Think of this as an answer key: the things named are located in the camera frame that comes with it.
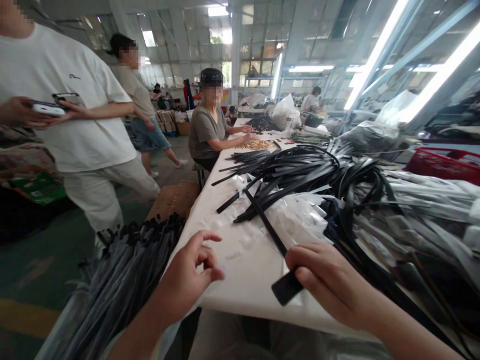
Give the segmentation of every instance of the water bottle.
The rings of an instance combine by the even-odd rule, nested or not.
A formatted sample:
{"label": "water bottle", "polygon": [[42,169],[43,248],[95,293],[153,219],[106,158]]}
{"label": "water bottle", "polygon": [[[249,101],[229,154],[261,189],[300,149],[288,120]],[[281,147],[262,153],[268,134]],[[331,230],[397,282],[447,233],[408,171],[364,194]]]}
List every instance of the water bottle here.
{"label": "water bottle", "polygon": [[286,138],[290,137],[290,133],[292,132],[292,126],[294,124],[294,118],[289,116],[286,118],[285,121],[285,130],[283,131],[283,136]]}

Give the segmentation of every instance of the yellow floor marking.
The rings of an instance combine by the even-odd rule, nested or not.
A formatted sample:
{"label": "yellow floor marking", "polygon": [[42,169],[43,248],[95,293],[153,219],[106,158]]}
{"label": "yellow floor marking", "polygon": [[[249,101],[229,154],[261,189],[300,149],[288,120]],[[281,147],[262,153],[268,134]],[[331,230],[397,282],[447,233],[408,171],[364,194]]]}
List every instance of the yellow floor marking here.
{"label": "yellow floor marking", "polygon": [[0,328],[46,339],[60,311],[0,298]]}

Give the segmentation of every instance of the smartphone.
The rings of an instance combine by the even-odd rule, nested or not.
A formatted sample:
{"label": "smartphone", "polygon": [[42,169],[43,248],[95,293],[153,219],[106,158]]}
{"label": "smartphone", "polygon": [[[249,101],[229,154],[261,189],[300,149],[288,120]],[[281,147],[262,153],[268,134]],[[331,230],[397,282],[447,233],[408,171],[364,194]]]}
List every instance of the smartphone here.
{"label": "smartphone", "polygon": [[55,103],[59,105],[60,105],[60,101],[66,101],[66,102],[72,103],[73,105],[82,106],[82,107],[85,106],[82,98],[76,92],[64,92],[64,93],[52,94],[51,97],[53,98]]}
{"label": "smartphone", "polygon": [[62,117],[66,114],[61,105],[53,102],[32,100],[31,108],[36,113],[45,114],[56,118]]}

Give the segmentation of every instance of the stool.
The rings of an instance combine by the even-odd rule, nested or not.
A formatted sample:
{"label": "stool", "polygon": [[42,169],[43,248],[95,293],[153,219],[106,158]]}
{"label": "stool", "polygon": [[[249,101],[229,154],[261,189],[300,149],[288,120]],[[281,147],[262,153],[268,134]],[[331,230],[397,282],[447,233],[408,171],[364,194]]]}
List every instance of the stool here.
{"label": "stool", "polygon": [[195,161],[193,162],[193,166],[191,167],[193,171],[196,171],[198,175],[198,186],[200,188],[200,192],[202,192],[202,188],[204,187],[205,184],[205,173],[204,171],[206,170],[202,165],[197,164]]}

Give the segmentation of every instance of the sneaker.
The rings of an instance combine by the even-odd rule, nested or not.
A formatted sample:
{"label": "sneaker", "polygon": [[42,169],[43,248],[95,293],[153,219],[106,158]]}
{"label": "sneaker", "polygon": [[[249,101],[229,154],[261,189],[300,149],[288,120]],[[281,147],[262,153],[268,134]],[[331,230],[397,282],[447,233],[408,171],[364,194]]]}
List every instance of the sneaker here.
{"label": "sneaker", "polygon": [[185,165],[189,163],[188,160],[178,160],[178,165],[175,165],[177,169],[183,168]]}

